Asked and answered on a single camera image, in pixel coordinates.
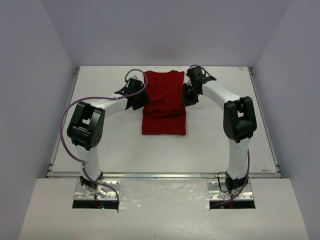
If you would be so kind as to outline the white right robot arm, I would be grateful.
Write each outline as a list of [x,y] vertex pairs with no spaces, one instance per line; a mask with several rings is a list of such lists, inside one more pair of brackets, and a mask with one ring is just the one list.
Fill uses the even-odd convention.
[[199,96],[212,100],[223,110],[223,131],[229,140],[229,162],[225,172],[228,193],[248,183],[250,140],[257,130],[253,100],[227,90],[204,67],[192,65],[186,71],[188,81],[182,87],[182,104],[186,107],[199,102]]

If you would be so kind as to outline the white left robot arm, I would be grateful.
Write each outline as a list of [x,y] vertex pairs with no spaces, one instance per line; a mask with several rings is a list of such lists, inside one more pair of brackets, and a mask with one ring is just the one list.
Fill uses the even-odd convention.
[[80,183],[96,191],[102,179],[98,160],[98,144],[102,140],[105,119],[117,112],[134,111],[149,105],[150,99],[141,80],[134,77],[109,97],[93,97],[93,102],[80,99],[75,106],[67,127],[67,136],[76,147],[76,160],[81,163]]

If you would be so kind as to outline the red t shirt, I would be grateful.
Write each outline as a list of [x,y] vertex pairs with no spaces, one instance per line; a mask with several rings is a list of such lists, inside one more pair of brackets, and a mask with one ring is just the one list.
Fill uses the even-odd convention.
[[145,72],[146,93],[150,104],[142,111],[141,133],[143,135],[185,136],[186,109],[182,103],[185,73],[171,70],[169,72]]

